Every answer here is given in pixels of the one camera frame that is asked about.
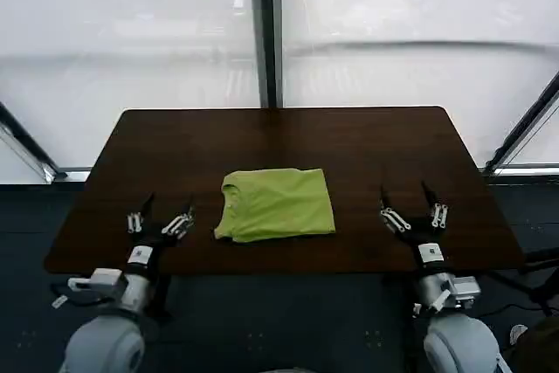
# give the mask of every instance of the robotic hand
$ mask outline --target robotic hand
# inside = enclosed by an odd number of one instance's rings
[[[414,286],[420,303],[413,317],[430,315],[424,350],[436,373],[511,373],[499,345],[485,323],[459,312],[472,306],[481,290],[474,277],[457,277],[440,250],[449,207],[422,183],[430,212],[408,221],[390,206],[381,187],[380,216],[397,237],[409,245],[418,264]]]
[[[149,221],[153,201],[152,194],[141,211],[128,214],[134,248],[124,272],[97,268],[89,279],[68,280],[73,291],[92,291],[114,303],[72,335],[60,373],[134,373],[139,368],[145,343],[138,320],[153,296],[159,258],[194,224],[191,204],[167,225]]]

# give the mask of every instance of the dark floor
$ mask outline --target dark floor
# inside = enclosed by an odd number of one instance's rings
[[[559,186],[492,188],[525,251],[559,246]],[[0,192],[3,371],[58,371],[68,338],[95,313],[53,309],[48,285],[56,278],[42,267],[77,194]],[[526,281],[544,278],[531,274]],[[480,284],[483,294],[471,315],[511,302],[534,306],[492,280]],[[141,371],[404,371],[399,294],[373,274],[175,279],[168,300],[174,319],[148,329]],[[505,345],[512,325],[534,325],[542,314],[511,308],[483,319]]]

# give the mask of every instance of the lime green cloth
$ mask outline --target lime green cloth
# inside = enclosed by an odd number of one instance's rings
[[[216,238],[252,242],[335,231],[322,169],[237,171],[225,177]]]

